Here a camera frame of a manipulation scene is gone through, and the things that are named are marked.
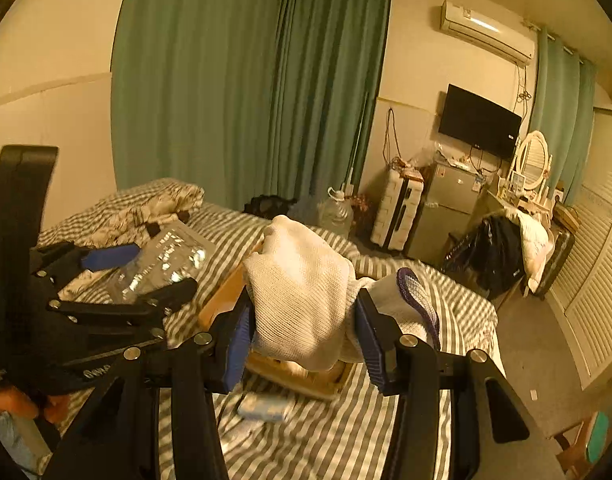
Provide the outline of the white knit glove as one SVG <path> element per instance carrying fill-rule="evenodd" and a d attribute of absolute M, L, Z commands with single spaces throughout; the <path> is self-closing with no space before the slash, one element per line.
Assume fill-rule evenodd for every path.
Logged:
<path fill-rule="evenodd" d="M 440 319 L 419 272 L 400 268 L 379 280 L 358 278 L 348 259 L 288 217 L 271 221 L 262 247 L 243 267 L 255 311 L 254 349 L 267 358 L 311 372 L 360 362 L 354 302 L 363 288 L 403 333 L 440 348 Z"/>

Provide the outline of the floral patterned pillow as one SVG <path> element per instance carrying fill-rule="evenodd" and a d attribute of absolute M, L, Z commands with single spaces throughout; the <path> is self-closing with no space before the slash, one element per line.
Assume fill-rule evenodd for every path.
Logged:
<path fill-rule="evenodd" d="M 143 246 L 151 237 L 148 226 L 178 220 L 203 205 L 204 190 L 173 178 L 151 181 L 116 192 L 88 209 L 73 214 L 39 235 L 40 247 L 57 242 L 105 248 L 136 243 Z"/>

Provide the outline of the brown cardboard box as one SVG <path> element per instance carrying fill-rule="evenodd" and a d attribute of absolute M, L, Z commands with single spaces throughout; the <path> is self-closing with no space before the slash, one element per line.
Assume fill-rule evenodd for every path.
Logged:
<path fill-rule="evenodd" d="M 246 360 L 251 372 L 304 396 L 332 401 L 342 392 L 353 363 L 350 300 L 356 296 L 350 262 L 320 236 L 267 237 L 238 264 L 199 314 L 210 327 L 230 311 L 241 290 L 253 300 L 256 332 Z"/>

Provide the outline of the small tissue pack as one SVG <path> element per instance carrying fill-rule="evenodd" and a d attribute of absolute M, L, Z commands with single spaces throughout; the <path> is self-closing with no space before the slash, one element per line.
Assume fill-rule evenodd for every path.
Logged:
<path fill-rule="evenodd" d="M 242 418 L 262 422 L 285 422 L 293 406 L 293 400 L 287 396 L 248 392 L 238 405 L 238 414 Z"/>

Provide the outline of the clear water jug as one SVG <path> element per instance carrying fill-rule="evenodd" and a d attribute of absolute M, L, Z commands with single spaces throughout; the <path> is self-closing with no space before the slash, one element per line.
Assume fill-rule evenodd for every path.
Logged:
<path fill-rule="evenodd" d="M 318 226 L 344 238 L 354 221 L 352 203 L 342 190 L 328 188 L 328 197 L 318 206 Z"/>

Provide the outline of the white ribbed suitcase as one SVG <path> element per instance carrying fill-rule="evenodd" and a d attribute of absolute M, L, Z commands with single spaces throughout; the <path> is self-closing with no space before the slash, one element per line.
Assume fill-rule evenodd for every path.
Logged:
<path fill-rule="evenodd" d="M 403 172 L 391 169 L 370 240 L 383 249 L 400 252 L 406 245 L 424 188 L 422 174 L 417 169 Z"/>

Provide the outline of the chair with clothes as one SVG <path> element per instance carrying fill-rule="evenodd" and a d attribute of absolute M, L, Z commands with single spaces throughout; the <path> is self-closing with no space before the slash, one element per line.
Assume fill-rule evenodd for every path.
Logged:
<path fill-rule="evenodd" d="M 494 300 L 517 284 L 536 292 L 556 242 L 540 221 L 515 208 L 486 214 L 443 256 L 440 272 Z"/>

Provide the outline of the grey mini fridge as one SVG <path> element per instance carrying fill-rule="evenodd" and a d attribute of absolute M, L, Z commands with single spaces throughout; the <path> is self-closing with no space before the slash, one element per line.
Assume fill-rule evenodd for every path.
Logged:
<path fill-rule="evenodd" d="M 424 189 L 405 246 L 408 259 L 437 266 L 450 233 L 461 235 L 471 218 L 481 185 L 476 172 L 432 162 L 422 169 Z"/>

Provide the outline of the white louvered wardrobe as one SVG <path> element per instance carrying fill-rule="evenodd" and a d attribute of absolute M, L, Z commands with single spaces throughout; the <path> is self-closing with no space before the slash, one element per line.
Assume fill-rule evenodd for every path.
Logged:
<path fill-rule="evenodd" d="M 580 386 L 612 382 L 612 106 L 594 130 L 574 209 L 580 227 L 547 300 L 571 351 Z"/>

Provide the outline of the dark suitcase by wardrobe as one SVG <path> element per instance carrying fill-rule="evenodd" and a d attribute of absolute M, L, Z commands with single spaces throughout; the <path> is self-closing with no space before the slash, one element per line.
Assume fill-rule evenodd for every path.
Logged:
<path fill-rule="evenodd" d="M 546 293 L 558 277 L 563 265 L 575 245 L 575 234 L 560 226 L 554 226 L 554 247 L 549 257 L 539 286 L 534 295 L 540 300 L 546 299 Z"/>

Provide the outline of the wooden stool green seat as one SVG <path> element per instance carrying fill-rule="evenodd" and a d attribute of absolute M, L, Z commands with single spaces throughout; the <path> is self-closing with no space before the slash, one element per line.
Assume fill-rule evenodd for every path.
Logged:
<path fill-rule="evenodd" d="M 610 430 L 610 419 L 602 411 L 594 412 L 552 436 L 560 446 L 556 456 L 568 479 L 583 479 L 600 460 Z"/>

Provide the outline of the green curtain left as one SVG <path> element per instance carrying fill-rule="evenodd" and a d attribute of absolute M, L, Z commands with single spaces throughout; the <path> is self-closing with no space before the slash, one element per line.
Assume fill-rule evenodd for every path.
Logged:
<path fill-rule="evenodd" d="M 111 129 L 121 188 L 171 177 L 216 204 L 357 184 L 392 0 L 123 0 Z"/>

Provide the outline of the white oval vanity mirror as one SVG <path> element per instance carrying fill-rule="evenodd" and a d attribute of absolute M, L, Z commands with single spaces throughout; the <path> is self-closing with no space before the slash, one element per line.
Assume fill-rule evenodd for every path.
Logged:
<path fill-rule="evenodd" d="M 533 192 L 546 182 L 552 157 L 545 136 L 534 130 L 525 136 L 516 148 L 509 182 L 515 192 Z"/>

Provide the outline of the green curtain right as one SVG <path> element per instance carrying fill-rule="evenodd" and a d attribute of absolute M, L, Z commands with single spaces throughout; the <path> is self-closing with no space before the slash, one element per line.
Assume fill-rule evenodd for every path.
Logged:
<path fill-rule="evenodd" d="M 574 204 L 583 181 L 594 123 L 597 67 L 568 51 L 548 29 L 538 32 L 537 76 L 530 130 L 540 131 L 552 155 L 549 195 L 563 184 L 563 203 Z"/>

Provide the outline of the black wall television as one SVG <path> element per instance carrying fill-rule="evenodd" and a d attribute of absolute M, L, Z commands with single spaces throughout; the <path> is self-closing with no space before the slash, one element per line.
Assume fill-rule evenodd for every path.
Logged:
<path fill-rule="evenodd" d="M 511 110 L 450 84 L 438 132 L 502 160 L 510 160 L 521 122 L 522 117 Z"/>

